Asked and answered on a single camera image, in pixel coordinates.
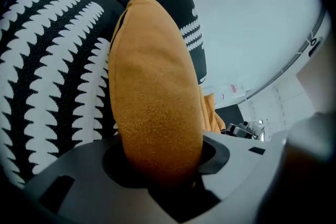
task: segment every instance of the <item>white ceiling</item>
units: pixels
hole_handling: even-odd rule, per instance
[[[320,0],[194,0],[208,75],[203,86],[260,88],[302,46]]]

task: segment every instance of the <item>orange pillow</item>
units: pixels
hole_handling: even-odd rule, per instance
[[[176,23],[157,1],[129,1],[113,34],[109,84],[130,164],[160,187],[191,182],[203,143],[197,78]]]

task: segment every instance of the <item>orange fabric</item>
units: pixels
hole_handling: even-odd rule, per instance
[[[110,99],[130,164],[162,187],[190,182],[202,154],[191,56],[155,0],[130,0],[109,54]]]
[[[215,95],[212,93],[203,96],[201,86],[198,86],[198,90],[203,115],[202,130],[221,134],[221,130],[225,129],[225,123],[215,112]]]

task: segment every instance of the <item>mustard yellow cushion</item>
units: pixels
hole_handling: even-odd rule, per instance
[[[130,0],[113,34],[110,98],[130,164],[160,187],[192,180],[202,112],[190,54],[155,0]]]

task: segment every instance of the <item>black and white patterned cushion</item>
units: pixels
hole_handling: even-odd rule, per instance
[[[158,0],[206,76],[192,0]],[[110,40],[128,0],[7,0],[0,19],[0,162],[22,187],[75,146],[117,130],[108,86]]]

